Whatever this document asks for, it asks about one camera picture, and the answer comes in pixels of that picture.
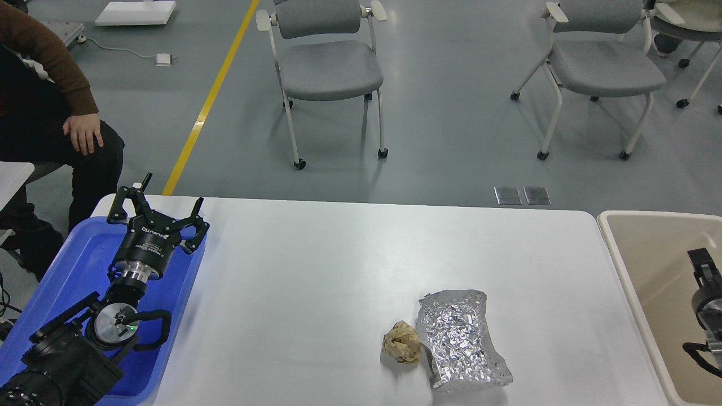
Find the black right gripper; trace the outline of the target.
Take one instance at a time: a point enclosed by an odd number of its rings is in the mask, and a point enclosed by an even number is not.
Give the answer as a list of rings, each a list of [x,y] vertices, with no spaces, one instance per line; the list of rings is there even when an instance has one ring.
[[[721,277],[711,254],[706,248],[688,251],[694,268],[698,290],[693,295],[694,315],[702,329],[712,336],[721,331]]]

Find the brown sleeved forearm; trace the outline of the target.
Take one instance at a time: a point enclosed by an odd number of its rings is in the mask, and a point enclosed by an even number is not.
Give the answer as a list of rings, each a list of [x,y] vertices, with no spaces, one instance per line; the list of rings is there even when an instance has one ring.
[[[26,54],[43,65],[64,95],[73,116],[99,112],[87,77],[59,36],[5,2],[1,5],[1,42],[11,51]]]

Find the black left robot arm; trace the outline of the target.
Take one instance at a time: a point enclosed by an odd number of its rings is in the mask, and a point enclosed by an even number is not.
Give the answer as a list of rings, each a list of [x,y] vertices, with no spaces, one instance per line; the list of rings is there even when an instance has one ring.
[[[157,386],[204,251],[203,198],[175,219],[151,179],[83,221],[2,346],[3,405],[139,404]]]

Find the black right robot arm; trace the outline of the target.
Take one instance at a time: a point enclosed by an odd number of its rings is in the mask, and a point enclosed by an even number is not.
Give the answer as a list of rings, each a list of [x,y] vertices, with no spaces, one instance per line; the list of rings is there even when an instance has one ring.
[[[707,372],[721,377],[721,277],[706,248],[688,251],[697,291],[691,305],[697,323],[706,334],[704,343],[683,343],[683,350]]]

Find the person's hand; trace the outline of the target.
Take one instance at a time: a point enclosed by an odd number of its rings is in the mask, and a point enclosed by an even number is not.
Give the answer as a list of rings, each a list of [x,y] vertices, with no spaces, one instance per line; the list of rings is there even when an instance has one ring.
[[[105,146],[99,113],[69,116],[62,129],[74,150],[83,156],[95,153],[96,145],[99,148]]]

